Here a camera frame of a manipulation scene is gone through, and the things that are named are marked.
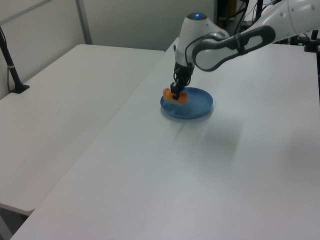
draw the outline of table surface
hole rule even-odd
[[[0,101],[0,207],[29,215],[163,51],[78,45]]]
[[[214,99],[196,120],[161,110],[174,63],[171,46],[12,240],[319,239],[316,55],[273,44],[195,69]]]

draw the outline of black cable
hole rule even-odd
[[[256,8],[256,6],[257,6],[257,3],[253,6],[253,8],[251,9],[251,11],[250,11],[247,15],[244,16],[244,18],[246,18],[246,16],[248,16],[248,15],[252,12],[252,10]]]
[[[239,28],[239,26],[241,24],[241,21],[242,21],[242,19],[244,19],[244,16],[246,15],[246,11],[248,10],[248,5],[249,5],[249,0],[246,0],[245,1],[245,10],[243,11],[243,14],[241,15],[240,20],[239,20],[239,22],[238,22],[238,24],[237,24],[237,26],[236,26],[236,28],[234,30],[234,35],[237,34],[237,30],[238,30],[238,28]]]
[[[304,33],[304,35],[310,40],[310,37],[307,34]]]
[[[199,41],[201,39],[203,39],[204,36],[201,36],[201,37],[198,37],[197,39],[193,40],[192,42],[189,43],[188,46],[186,46],[185,50],[184,50],[184,57],[185,57],[185,62],[186,62],[186,67],[188,69],[188,79],[187,79],[187,84],[185,86],[188,86],[191,82],[191,72],[190,72],[190,68],[192,68],[192,65],[189,65],[189,62],[188,62],[188,58],[187,58],[187,50],[188,48],[194,44],[196,41]]]
[[[258,15],[256,15],[257,17],[254,20],[254,24],[259,20],[259,18],[261,18],[262,12],[269,7],[270,5],[276,5],[277,3],[280,3],[281,0],[272,0],[271,2],[269,2],[267,5],[265,5],[262,10],[259,12]]]
[[[257,7],[257,4],[254,5],[254,9],[253,9],[253,13],[252,13],[252,19],[251,19],[251,24],[254,22],[256,7]]]
[[[4,33],[4,31],[2,30],[1,26],[0,26],[0,33],[1,33],[1,35],[3,36],[4,42],[5,42],[5,46],[8,47],[8,46],[7,46],[7,39],[6,39],[5,33]],[[9,93],[11,93],[10,87],[9,87],[9,67],[6,67],[6,85],[7,85],[7,87],[8,87]]]
[[[5,33],[2,30],[1,26],[0,26],[0,32],[1,32],[1,35],[3,36],[4,42],[5,42],[5,46],[7,46],[7,39],[6,39]]]

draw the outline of cable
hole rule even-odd
[[[310,40],[310,37],[307,34],[304,33],[304,35]]]
[[[236,28],[234,30],[234,35],[237,34],[237,30],[238,30],[238,28],[239,28],[239,26],[241,24],[241,21],[242,21],[242,19],[244,19],[246,11],[248,10],[248,5],[249,5],[249,0],[245,0],[245,10],[243,11],[243,14],[241,15],[240,20],[239,20],[239,22],[238,22],[238,24],[237,24],[237,26],[236,26]]]
[[[4,33],[4,31],[2,30],[1,26],[0,26],[0,32],[1,32],[1,35],[2,35],[2,37],[3,37],[3,39],[4,39],[5,46],[8,47],[8,46],[7,46],[7,39],[6,39],[5,33]],[[6,85],[7,85],[7,87],[8,87],[9,93],[11,93],[11,90],[10,90],[10,87],[9,87],[9,67],[6,67]]]
[[[246,16],[248,16],[248,15],[252,12],[252,10],[257,7],[257,4],[258,4],[258,3],[256,3],[256,4],[253,6],[253,8],[251,9],[251,11],[250,11],[247,15],[245,15],[244,18],[246,18]]]
[[[275,5],[279,3],[279,0],[272,0],[271,2],[269,2],[267,5],[265,5],[262,10],[259,12],[259,14],[257,15],[257,18],[254,20],[254,24],[259,20],[259,18],[261,17],[262,12],[269,7],[270,5]]]
[[[253,13],[252,13],[251,23],[253,23],[253,21],[254,21],[256,7],[257,7],[257,4],[255,4],[255,5],[254,5],[254,9],[253,9]]]
[[[7,39],[6,39],[6,36],[5,36],[4,31],[2,30],[1,26],[0,26],[0,32],[1,32],[1,35],[2,35],[2,37],[4,39],[5,46],[7,46]]]

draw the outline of orange toy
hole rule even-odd
[[[186,92],[184,93],[181,91],[179,93],[178,100],[173,99],[173,95],[174,94],[171,92],[169,88],[163,90],[163,99],[165,101],[176,102],[179,104],[185,104],[187,102],[188,94]]]

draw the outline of blue plate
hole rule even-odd
[[[184,92],[188,93],[185,104],[165,101],[162,96],[160,104],[168,115],[178,119],[196,119],[211,112],[214,100],[208,92],[194,87],[186,87]]]

